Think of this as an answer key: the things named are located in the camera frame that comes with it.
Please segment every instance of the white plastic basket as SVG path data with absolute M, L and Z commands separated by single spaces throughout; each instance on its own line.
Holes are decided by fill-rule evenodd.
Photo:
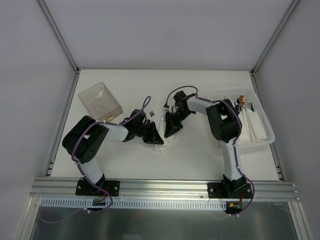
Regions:
M 252 103 L 253 109 L 258 114 L 267 137 L 266 137 L 266 140 L 263 142 L 244 143 L 244 144 L 239 144 L 238 147 L 251 148 L 251 147 L 263 146 L 263 145 L 273 143 L 275 141 L 274 131 L 272 130 L 269 120 L 266 116 L 266 113 L 258 99 L 258 96 L 256 95 L 253 89 L 245 86 L 218 88 L 211 91 L 210 94 L 207 94 L 207 96 L 203 96 L 203 97 L 207 97 L 208 99 L 211 99 L 211 100 L 229 99 L 232 103 L 235 103 L 237 101 L 237 98 L 239 98 L 239 96 L 241 95 L 245 96 L 245 105 L 247 103 Z

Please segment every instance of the gray wall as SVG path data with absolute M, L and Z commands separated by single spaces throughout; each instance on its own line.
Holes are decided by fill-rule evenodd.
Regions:
M 46 0 L 79 67 L 251 70 L 292 0 Z
M 257 73 L 288 181 L 320 239 L 320 1 L 302 0 Z
M 13 239 L 73 75 L 36 1 L 0 1 L 0 239 Z

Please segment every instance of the gray floor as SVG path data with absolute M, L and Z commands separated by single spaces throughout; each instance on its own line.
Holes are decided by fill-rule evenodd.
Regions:
M 75 208 L 42 207 L 48 221 Z M 206 210 L 109 209 L 58 224 L 36 221 L 32 240 L 297 240 L 287 203 L 254 202 L 239 218 Z

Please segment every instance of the black mounting plate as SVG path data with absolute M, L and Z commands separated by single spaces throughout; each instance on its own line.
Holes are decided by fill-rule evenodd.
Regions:
M 247 183 L 238 190 L 228 194 L 224 190 L 224 185 L 221 182 L 209 182 L 207 184 L 208 196 L 210 199 L 240 199 L 241 194 L 243 199 L 252 198 L 252 189 L 250 183 Z
M 103 184 L 100 185 L 102 189 L 106 189 L 111 197 L 118 197 L 120 190 L 120 181 L 114 180 L 104 180 Z M 77 196 L 99 196 L 103 195 L 101 192 L 98 192 L 95 187 L 88 183 L 85 179 L 80 178 L 76 185 L 75 195 Z

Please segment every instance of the gray panel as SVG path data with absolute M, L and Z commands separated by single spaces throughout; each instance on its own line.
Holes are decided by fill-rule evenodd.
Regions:
M 284 177 L 296 182 L 303 209 L 320 239 L 319 96 L 320 1 L 301 1 L 257 72 L 257 83 L 283 164 Z
M 75 209 L 41 207 L 46 220 L 67 217 Z M 43 224 L 33 240 L 297 240 L 287 203 L 259 203 L 239 218 L 222 211 L 109 209 L 76 213 L 58 224 Z
M 36 1 L 0 1 L 1 239 L 14 239 L 47 165 L 73 76 Z
M 291 0 L 46 0 L 79 67 L 251 70 Z

